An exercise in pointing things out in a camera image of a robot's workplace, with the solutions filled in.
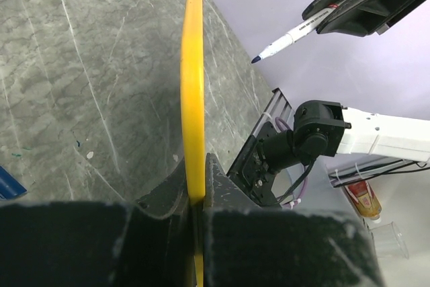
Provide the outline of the white blue whiteboard marker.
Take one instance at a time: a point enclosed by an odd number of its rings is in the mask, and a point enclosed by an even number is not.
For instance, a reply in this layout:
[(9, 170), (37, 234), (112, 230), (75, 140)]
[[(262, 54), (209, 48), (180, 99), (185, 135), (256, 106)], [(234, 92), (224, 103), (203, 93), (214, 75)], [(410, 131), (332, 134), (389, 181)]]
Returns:
[(309, 33), (317, 29), (317, 27), (321, 25), (322, 21), (328, 15), (332, 14), (332, 12), (334, 12), (338, 6), (338, 4), (330, 4), (328, 7), (318, 11), (316, 14), (312, 15), (298, 26), (292, 28), (283, 36), (273, 41), (270, 45), (266, 46), (262, 52), (252, 59), (251, 63), (255, 64), (260, 60), (269, 58), (309, 35)]

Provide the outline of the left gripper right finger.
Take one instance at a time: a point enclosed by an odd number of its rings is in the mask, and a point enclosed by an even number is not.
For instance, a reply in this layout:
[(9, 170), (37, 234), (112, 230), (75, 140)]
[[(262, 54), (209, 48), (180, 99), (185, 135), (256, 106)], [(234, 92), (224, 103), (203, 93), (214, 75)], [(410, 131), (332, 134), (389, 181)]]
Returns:
[(346, 212), (254, 204), (206, 156), (206, 286), (381, 286), (372, 238)]

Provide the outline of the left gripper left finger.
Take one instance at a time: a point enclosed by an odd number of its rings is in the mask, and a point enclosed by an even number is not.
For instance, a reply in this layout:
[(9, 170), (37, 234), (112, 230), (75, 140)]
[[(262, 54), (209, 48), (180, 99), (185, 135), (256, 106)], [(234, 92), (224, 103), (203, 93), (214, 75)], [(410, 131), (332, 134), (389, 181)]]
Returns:
[(1, 205), (2, 286), (194, 286), (185, 165), (135, 202)]

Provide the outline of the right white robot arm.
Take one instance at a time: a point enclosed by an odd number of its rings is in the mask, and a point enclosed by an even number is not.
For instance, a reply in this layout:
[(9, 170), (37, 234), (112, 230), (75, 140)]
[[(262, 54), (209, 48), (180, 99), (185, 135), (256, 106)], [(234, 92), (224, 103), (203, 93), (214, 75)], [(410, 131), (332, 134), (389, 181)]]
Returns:
[[(369, 36), (392, 26), (424, 1), (314, 0), (302, 12), (302, 23), (267, 46), (256, 61), (275, 55), (311, 32)], [(338, 154), (426, 163), (429, 122), (310, 100), (296, 109), (291, 129), (276, 131), (271, 122), (259, 122), (227, 176), (256, 205), (279, 206), (286, 196), (274, 196), (271, 188), (280, 171), (301, 164), (308, 175), (319, 157)]]

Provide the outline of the yellow framed whiteboard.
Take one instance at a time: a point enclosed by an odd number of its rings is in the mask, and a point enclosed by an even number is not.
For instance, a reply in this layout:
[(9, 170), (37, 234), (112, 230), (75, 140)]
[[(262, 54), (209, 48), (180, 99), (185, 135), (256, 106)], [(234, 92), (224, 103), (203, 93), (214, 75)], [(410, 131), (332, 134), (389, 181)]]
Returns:
[(198, 286), (204, 285), (202, 202), (205, 183), (203, 0), (186, 0), (181, 39), (181, 127), (187, 192), (193, 218), (194, 263)]

